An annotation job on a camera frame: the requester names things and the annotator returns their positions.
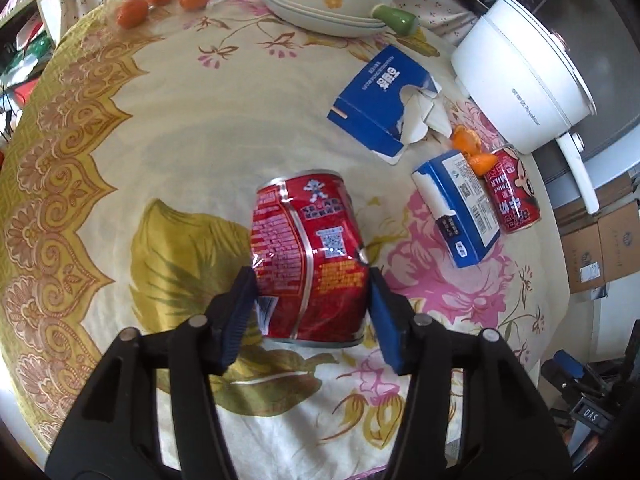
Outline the blue white small carton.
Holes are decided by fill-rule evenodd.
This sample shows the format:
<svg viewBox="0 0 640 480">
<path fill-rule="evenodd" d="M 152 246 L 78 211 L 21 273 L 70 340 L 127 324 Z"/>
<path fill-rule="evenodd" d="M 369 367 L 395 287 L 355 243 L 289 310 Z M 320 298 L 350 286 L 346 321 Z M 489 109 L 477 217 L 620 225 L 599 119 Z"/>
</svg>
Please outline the blue white small carton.
<svg viewBox="0 0 640 480">
<path fill-rule="evenodd" d="M 450 150 L 438 155 L 411 177 L 456 266 L 479 264 L 496 244 L 500 226 L 483 183 L 463 154 Z"/>
</svg>

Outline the floral tablecloth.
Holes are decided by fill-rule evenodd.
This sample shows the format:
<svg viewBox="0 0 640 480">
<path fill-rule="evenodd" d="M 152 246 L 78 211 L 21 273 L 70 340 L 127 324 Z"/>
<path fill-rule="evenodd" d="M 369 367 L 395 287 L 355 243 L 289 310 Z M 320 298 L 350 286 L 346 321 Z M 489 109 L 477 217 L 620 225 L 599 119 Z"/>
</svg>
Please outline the floral tablecloth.
<svg viewBox="0 0 640 480">
<path fill-rule="evenodd" d="M 41 446 L 123 328 L 170 330 L 230 287 L 258 186 L 308 169 L 344 178 L 369 258 L 416 310 L 542 358 L 570 302 L 550 206 L 459 269 L 411 177 L 442 140 L 389 165 L 326 117 L 395 40 L 305 32 L 262 0 L 134 32 L 98 9 L 65 35 L 1 169 L 1 354 Z"/>
</svg>

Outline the orange peel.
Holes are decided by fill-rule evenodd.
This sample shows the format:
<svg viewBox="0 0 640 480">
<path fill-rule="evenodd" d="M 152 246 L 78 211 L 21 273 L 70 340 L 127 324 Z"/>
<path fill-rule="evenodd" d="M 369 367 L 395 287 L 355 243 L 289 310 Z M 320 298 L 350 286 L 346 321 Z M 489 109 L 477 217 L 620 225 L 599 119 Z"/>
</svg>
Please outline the orange peel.
<svg viewBox="0 0 640 480">
<path fill-rule="evenodd" d="M 498 164 L 498 157 L 486 153 L 480 136 L 468 127 L 457 125 L 450 136 L 451 146 L 462 153 L 477 177 L 484 177 Z"/>
</svg>

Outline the cardboard box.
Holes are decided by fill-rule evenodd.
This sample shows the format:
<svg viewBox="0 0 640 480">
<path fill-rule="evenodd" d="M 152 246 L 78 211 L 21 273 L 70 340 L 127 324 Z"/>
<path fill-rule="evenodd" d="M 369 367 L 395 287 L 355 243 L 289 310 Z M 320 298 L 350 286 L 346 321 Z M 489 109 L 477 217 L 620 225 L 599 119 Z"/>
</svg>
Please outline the cardboard box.
<svg viewBox="0 0 640 480">
<path fill-rule="evenodd" d="M 570 293 L 586 292 L 639 271 L 639 202 L 561 236 Z"/>
</svg>

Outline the red cartoon milk can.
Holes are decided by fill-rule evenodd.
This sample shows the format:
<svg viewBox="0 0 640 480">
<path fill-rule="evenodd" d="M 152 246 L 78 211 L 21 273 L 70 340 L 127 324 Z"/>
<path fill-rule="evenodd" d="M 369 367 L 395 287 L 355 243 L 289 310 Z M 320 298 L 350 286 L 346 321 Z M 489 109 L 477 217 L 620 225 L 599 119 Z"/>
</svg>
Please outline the red cartoon milk can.
<svg viewBox="0 0 640 480">
<path fill-rule="evenodd" d="M 530 228 L 541 218 L 538 200 L 525 165 L 511 145 L 492 151 L 496 166 L 484 175 L 489 198 L 505 233 Z"/>
</svg>

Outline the white electric pot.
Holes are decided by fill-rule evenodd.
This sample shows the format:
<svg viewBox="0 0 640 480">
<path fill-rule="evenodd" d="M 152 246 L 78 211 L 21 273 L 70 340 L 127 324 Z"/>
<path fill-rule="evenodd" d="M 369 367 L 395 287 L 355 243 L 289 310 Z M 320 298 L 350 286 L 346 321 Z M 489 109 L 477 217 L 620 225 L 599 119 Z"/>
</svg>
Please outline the white electric pot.
<svg viewBox="0 0 640 480">
<path fill-rule="evenodd" d="M 586 211 L 599 211 L 585 144 L 574 131 L 597 107 L 560 36 L 518 0 L 496 0 L 454 49 L 451 65 L 506 143 L 525 155 L 558 144 Z"/>
</svg>

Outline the white plates stack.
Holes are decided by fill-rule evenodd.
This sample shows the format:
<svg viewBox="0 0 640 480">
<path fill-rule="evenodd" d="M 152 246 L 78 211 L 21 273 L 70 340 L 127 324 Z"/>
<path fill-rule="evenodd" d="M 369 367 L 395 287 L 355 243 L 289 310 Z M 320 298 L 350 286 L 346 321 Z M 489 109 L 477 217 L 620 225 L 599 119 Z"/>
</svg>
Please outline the white plates stack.
<svg viewBox="0 0 640 480">
<path fill-rule="evenodd" d="M 286 0 L 262 0 L 278 18 L 320 35 L 359 38 L 385 32 L 387 26 L 375 18 L 337 18 L 323 11 L 305 8 Z"/>
</svg>

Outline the small orange left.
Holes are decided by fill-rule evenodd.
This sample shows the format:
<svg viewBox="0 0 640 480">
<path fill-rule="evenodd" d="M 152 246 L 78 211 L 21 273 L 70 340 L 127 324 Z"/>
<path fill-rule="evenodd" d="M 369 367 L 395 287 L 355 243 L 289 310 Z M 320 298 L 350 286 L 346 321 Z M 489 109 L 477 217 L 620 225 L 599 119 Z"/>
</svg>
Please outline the small orange left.
<svg viewBox="0 0 640 480">
<path fill-rule="evenodd" d="M 133 29 L 141 25 L 149 15 L 146 0 L 127 0 L 116 12 L 116 24 L 122 29 Z"/>
</svg>

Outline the blue tissue box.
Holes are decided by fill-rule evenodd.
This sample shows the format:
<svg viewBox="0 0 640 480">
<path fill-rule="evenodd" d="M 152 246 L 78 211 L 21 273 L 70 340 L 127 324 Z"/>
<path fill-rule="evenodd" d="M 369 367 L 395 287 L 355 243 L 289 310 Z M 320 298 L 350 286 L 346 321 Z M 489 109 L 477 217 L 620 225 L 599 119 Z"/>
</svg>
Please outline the blue tissue box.
<svg viewBox="0 0 640 480">
<path fill-rule="evenodd" d="M 433 131 L 452 127 L 442 86 L 421 64 L 394 46 L 378 52 L 332 104 L 328 119 L 390 165 Z"/>
</svg>

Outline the crushed red can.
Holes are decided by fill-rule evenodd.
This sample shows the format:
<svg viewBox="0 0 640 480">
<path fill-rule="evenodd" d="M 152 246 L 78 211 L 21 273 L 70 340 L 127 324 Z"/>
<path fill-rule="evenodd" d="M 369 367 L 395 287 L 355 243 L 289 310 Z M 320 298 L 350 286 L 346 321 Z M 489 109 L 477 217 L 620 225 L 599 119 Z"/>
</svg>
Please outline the crushed red can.
<svg viewBox="0 0 640 480">
<path fill-rule="evenodd" d="M 250 249 L 265 337 L 328 348 L 362 341 L 369 263 L 339 174 L 308 170 L 258 188 Z"/>
</svg>

